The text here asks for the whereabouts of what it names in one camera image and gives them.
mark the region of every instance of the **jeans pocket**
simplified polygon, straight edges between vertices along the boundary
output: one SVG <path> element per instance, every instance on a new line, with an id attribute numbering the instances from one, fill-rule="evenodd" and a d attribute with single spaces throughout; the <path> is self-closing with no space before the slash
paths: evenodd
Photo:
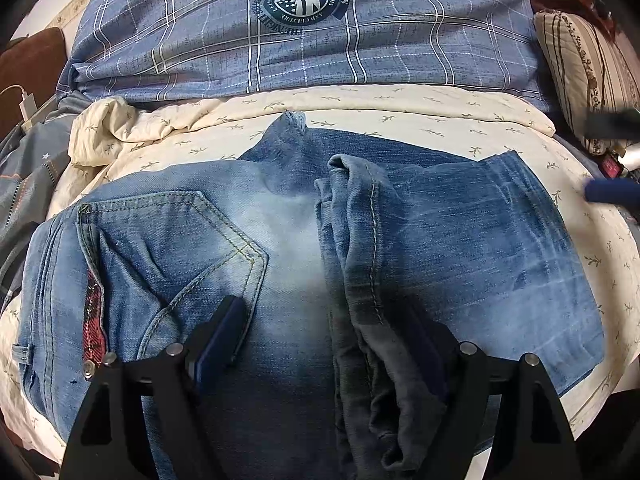
<path id="1" fill-rule="evenodd" d="M 199 191 L 82 204 L 78 236 L 88 267 L 83 359 L 125 361 L 184 341 L 228 294 L 250 316 L 267 254 Z"/>

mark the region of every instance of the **metal bolt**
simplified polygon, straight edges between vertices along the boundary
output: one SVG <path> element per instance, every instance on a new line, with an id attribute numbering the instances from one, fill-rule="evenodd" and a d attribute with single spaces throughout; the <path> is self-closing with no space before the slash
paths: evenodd
<path id="1" fill-rule="evenodd" d="M 105 366 L 111 366 L 118 360 L 116 352 L 107 352 L 102 358 L 102 364 Z"/>
<path id="2" fill-rule="evenodd" d="M 184 350 L 184 346 L 182 345 L 182 343 L 171 343 L 167 348 L 166 348 L 166 352 L 173 356 L 177 356 L 180 355 L 182 353 L 182 351 Z"/>
<path id="3" fill-rule="evenodd" d="M 469 341 L 460 343 L 460 351 L 464 355 L 473 355 L 478 351 L 478 347 Z"/>
<path id="4" fill-rule="evenodd" d="M 87 381 L 94 376 L 95 364 L 93 361 L 85 361 L 82 363 L 82 374 Z"/>
<path id="5" fill-rule="evenodd" d="M 540 358 L 535 354 L 524 354 L 524 362 L 529 366 L 538 366 L 540 364 Z"/>

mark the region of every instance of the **beige striped pillow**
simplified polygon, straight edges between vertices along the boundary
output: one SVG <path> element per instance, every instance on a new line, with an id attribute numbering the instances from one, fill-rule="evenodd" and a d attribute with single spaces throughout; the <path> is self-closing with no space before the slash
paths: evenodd
<path id="1" fill-rule="evenodd" d="M 627 62 L 616 44 L 609 43 L 580 16 L 544 10 L 535 15 L 534 23 L 564 118 L 574 134 L 593 155 L 601 155 L 616 144 L 626 148 L 626 140 L 587 140 L 584 127 L 589 111 L 638 107 L 638 58 L 632 54 L 634 59 Z"/>

